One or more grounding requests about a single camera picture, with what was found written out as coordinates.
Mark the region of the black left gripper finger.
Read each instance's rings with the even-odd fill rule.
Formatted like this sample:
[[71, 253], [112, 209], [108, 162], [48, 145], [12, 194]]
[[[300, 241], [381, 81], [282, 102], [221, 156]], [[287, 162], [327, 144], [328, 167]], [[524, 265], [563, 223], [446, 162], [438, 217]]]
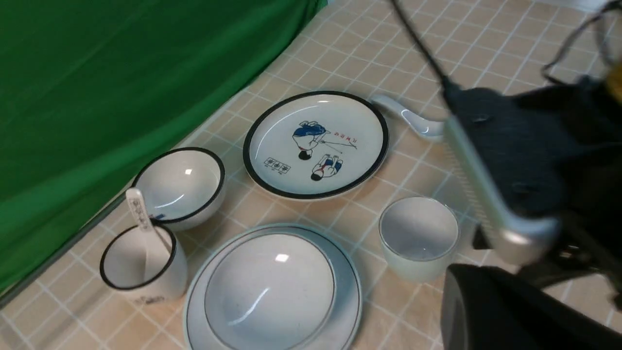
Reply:
[[620, 333], [506, 270], [451, 264], [440, 328], [446, 350], [619, 350]]

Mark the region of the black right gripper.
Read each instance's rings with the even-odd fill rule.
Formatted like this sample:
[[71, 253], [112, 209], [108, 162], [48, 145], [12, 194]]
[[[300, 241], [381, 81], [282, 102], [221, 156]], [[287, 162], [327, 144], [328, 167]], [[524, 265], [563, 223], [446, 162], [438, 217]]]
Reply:
[[513, 96], [445, 89], [449, 117], [458, 119], [511, 212], [561, 222], [553, 248], [524, 266], [621, 271], [621, 126], [591, 101], [594, 89], [589, 80]]

